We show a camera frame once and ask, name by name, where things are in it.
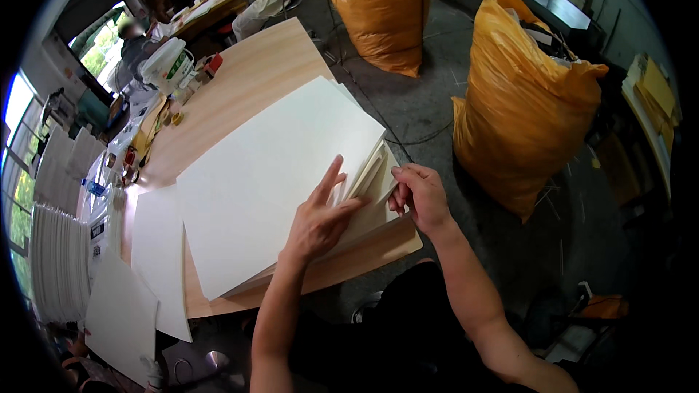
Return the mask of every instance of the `desk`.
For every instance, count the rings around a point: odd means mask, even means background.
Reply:
[[[653,123],[648,117],[648,113],[643,108],[643,102],[638,99],[638,96],[636,96],[633,91],[634,84],[641,79],[641,70],[638,65],[639,57],[640,56],[637,55],[633,59],[631,66],[628,68],[628,74],[621,83],[621,93],[624,96],[624,99],[626,99],[628,106],[638,119],[641,129],[643,129],[643,133],[648,139],[653,156],[658,164],[660,177],[663,179],[663,186],[665,187],[665,193],[668,196],[668,202],[670,202],[672,198],[670,190],[670,154],[668,153],[665,142],[655,132]]]
[[[333,79],[318,50],[297,19],[258,32],[221,53],[214,79],[182,109],[179,126],[163,128],[151,147],[150,161],[138,184],[126,189],[122,258],[131,264],[131,229],[138,195],[176,182],[177,176],[214,144],[270,104],[322,75]],[[404,220],[380,234],[308,269],[303,293],[341,283],[422,248],[412,221]],[[266,285],[232,297],[206,300],[185,241],[185,305],[188,318],[232,313],[258,307]]]
[[[247,5],[247,0],[221,0],[220,3],[215,4],[211,9],[209,9],[209,12],[205,13],[201,17],[189,21],[182,26],[175,27],[175,32],[170,36],[170,38],[177,37],[189,42],[192,39],[195,39],[195,37],[203,31],[215,25],[217,22],[225,19],[228,16],[241,13],[247,7]],[[179,21],[184,21],[187,15],[189,15],[189,13],[182,15]]]

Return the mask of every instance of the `orange plastic bag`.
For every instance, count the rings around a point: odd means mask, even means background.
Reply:
[[[526,222],[538,192],[577,153],[608,67],[559,65],[508,12],[547,31],[521,0],[483,0],[476,13],[466,99],[454,102],[454,153],[505,208]]]
[[[417,77],[429,0],[332,0],[354,47],[368,63]]]

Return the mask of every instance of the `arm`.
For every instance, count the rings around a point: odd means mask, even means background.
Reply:
[[[451,309],[488,369],[507,383],[538,392],[577,392],[558,366],[534,356],[505,319],[495,285],[452,218],[436,171],[417,164],[393,169],[399,182],[389,207],[402,214],[408,205],[417,227],[434,244]]]
[[[327,206],[333,187],[347,176],[339,173],[342,163],[338,155],[318,187],[296,210],[289,239],[277,259],[252,335],[252,393],[293,390],[287,359],[299,317],[305,270],[313,259],[337,244],[352,215],[367,203],[356,197],[334,207]]]

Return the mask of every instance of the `hand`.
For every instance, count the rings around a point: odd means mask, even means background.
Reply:
[[[87,335],[90,335],[90,331],[85,329],[85,332],[87,332]],[[72,345],[68,346],[68,350],[76,357],[87,357],[87,354],[90,353],[90,349],[85,345],[84,332],[78,332],[78,339],[75,340]]]
[[[447,195],[437,171],[410,163],[393,167],[391,173],[398,181],[388,199],[391,211],[403,215],[404,206],[408,205],[415,225],[428,237],[449,222],[451,214]]]
[[[339,173],[342,164],[342,155],[336,156],[318,187],[297,208],[289,239],[279,254],[280,262],[300,261],[306,266],[327,253],[337,244],[354,213],[371,202],[366,197],[354,197],[337,206],[327,205],[333,187],[347,178],[346,173]]]
[[[163,387],[163,371],[160,369],[160,365],[150,359],[146,355],[141,355],[139,358],[141,364],[145,368],[146,376],[148,378],[148,386],[145,388],[146,392],[160,393]]]

